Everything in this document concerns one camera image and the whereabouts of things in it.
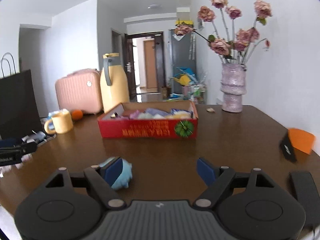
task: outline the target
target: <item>red cardboard box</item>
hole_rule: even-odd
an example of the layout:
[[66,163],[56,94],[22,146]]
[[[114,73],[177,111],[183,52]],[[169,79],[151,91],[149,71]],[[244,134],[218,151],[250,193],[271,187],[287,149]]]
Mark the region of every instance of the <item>red cardboard box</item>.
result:
[[[193,112],[192,119],[160,119],[160,120],[128,120],[114,119],[115,113],[122,115],[125,110],[145,110],[156,108],[166,112],[172,108]],[[98,118],[100,132],[103,138],[196,138],[198,113],[192,101],[169,101],[148,103],[121,103],[102,114]]]

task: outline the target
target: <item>pink suitcase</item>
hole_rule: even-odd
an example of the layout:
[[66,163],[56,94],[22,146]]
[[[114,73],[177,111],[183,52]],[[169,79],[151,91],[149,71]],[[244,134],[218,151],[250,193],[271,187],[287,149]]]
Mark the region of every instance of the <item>pink suitcase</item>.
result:
[[85,114],[97,114],[102,110],[100,71],[82,69],[55,84],[60,109],[69,111],[80,109]]

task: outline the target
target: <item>brown wooden table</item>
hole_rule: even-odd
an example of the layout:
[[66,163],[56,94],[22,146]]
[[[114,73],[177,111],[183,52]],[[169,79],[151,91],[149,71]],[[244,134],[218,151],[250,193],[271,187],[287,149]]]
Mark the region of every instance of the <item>brown wooden table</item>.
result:
[[81,171],[110,156],[132,163],[133,180],[118,191],[131,199],[189,199],[193,202],[206,189],[196,173],[196,160],[205,157],[216,166],[230,166],[238,172],[262,168],[282,188],[288,189],[290,171],[308,170],[320,187],[320,157],[296,152],[298,163],[284,159],[279,141],[286,128],[253,106],[240,114],[227,113],[220,106],[197,106],[196,140],[183,139],[102,139],[96,116],[86,116],[74,130],[39,147],[33,160],[20,170],[13,169],[0,179],[0,204],[14,214],[19,203],[52,172],[67,167]]

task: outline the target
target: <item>circular cover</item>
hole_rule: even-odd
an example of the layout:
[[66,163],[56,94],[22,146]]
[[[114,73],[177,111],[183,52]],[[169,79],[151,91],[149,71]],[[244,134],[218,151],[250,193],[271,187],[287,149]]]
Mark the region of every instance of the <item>circular cover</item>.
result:
[[300,204],[274,188],[233,195],[218,206],[217,214],[229,233],[248,240],[295,239],[305,222]]
[[89,196],[45,190],[29,195],[14,218],[24,239],[68,240],[86,235],[100,217],[99,204]]

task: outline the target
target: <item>yellow thermos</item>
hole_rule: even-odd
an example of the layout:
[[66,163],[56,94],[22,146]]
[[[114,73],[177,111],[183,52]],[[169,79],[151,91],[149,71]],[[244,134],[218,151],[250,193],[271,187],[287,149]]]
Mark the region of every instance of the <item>yellow thermos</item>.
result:
[[119,103],[129,102],[128,79],[120,64],[119,53],[103,55],[100,87],[105,113]]

